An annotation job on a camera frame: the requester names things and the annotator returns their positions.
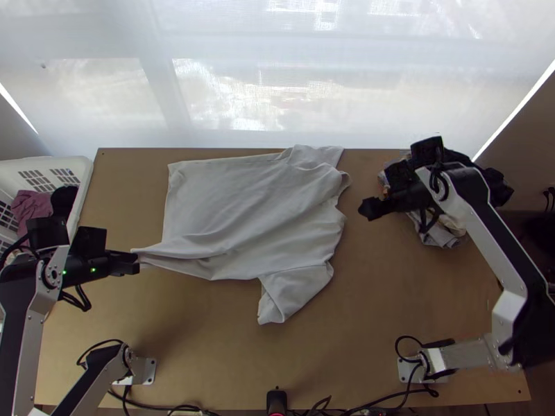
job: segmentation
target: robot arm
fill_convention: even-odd
[[[30,244],[38,254],[19,255],[0,273],[0,414],[36,415],[35,386],[42,329],[46,315],[64,288],[108,275],[134,275],[134,254],[105,249],[104,229],[80,227],[69,246],[63,221],[41,218],[28,222]],[[152,384],[155,360],[138,358],[123,342],[92,351],[86,371],[54,410],[54,415],[93,415],[113,381]]]
[[[426,383],[445,381],[445,376],[464,368],[488,365],[515,371],[552,360],[555,304],[547,282],[492,207],[490,189],[481,173],[458,162],[442,163],[441,140],[429,139],[415,147],[419,155],[416,166],[403,161],[393,167],[395,177],[401,180],[395,183],[397,189],[385,200],[388,202],[365,200],[369,219],[391,211],[419,209],[448,215],[464,224],[503,292],[493,308],[491,333],[460,343],[443,340],[423,345],[410,361],[398,361],[400,379],[409,380],[418,364],[422,366],[413,380]]]

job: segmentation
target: light strip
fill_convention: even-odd
[[[35,127],[33,126],[33,124],[31,124],[31,122],[29,121],[29,119],[27,118],[27,116],[22,112],[22,109],[19,108],[19,106],[17,105],[17,103],[14,101],[14,99],[12,98],[12,96],[10,95],[10,93],[6,90],[6,88],[4,88],[4,86],[0,83],[0,95],[2,95],[5,100],[13,107],[13,109],[21,116],[21,118],[23,120],[25,120],[25,122],[27,124],[29,124],[29,127],[31,127],[35,133],[39,134],[39,132],[37,131],[37,129],[35,129]]]
[[[497,136],[499,135],[499,133],[501,131],[503,131],[503,129],[505,129],[505,127],[515,118],[515,116],[518,114],[518,112],[520,110],[522,110],[522,108],[528,103],[530,98],[532,98],[532,96],[540,89],[540,87],[543,85],[543,83],[551,76],[551,74],[554,71],[555,71],[555,60],[548,66],[548,68],[542,74],[542,76],[540,77],[538,82],[536,82],[536,84],[534,84],[532,89],[530,89],[530,91],[528,91],[528,94],[526,94],[526,96],[524,96],[522,101],[520,101],[520,103],[516,106],[516,108],[509,115],[509,117],[507,117],[507,119],[499,126],[499,128],[495,131],[495,133],[493,133],[491,135],[491,137],[488,139],[488,141],[486,143],[484,143],[484,145],[481,147],[481,149],[478,150],[478,153],[476,153],[476,155],[474,155],[474,157],[472,158],[473,162],[475,162],[478,159],[478,157],[480,157],[480,155],[484,152],[484,150],[486,150],[487,147],[489,145],[491,145],[491,142],[494,141],[497,138]]]

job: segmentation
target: pile of clothes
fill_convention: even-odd
[[[78,187],[61,187],[52,194],[19,191],[12,202],[12,213],[19,223],[18,237],[27,234],[27,220],[57,216],[68,219]]]
[[[401,153],[399,159],[387,163],[384,168],[387,169],[388,166],[396,164],[404,159],[407,160],[410,165],[412,157],[413,155],[410,150],[404,151]],[[482,169],[480,166],[472,163],[472,160],[463,153],[444,148],[443,162],[459,162],[464,166],[478,169],[488,184],[490,189],[490,204],[494,208],[506,204],[513,195],[514,189],[506,183],[503,173],[493,168]],[[382,187],[384,195],[387,196],[391,184],[389,184],[385,171],[380,171],[378,173],[377,181]],[[429,211],[426,211],[425,214],[427,222],[429,223],[432,220],[433,214]],[[433,245],[441,248],[455,248],[469,239],[464,225],[458,224],[453,218],[446,214],[441,214],[438,221],[425,232],[421,232],[422,222],[419,211],[407,212],[407,216],[413,221],[415,230],[420,236],[420,240],[425,245]]]

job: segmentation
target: crumpled clothing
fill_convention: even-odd
[[[12,213],[19,223],[17,235],[27,234],[27,220],[45,218],[52,215],[50,193],[19,191],[12,202]]]
[[[139,261],[207,280],[259,279],[258,323],[284,322],[333,275],[329,260],[350,184],[342,148],[169,165],[162,242],[133,249]]]

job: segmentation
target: black cloth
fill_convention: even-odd
[[[78,187],[61,187],[56,189],[50,197],[53,210],[52,216],[62,217],[67,220],[71,213],[71,208],[74,206],[78,190]]]

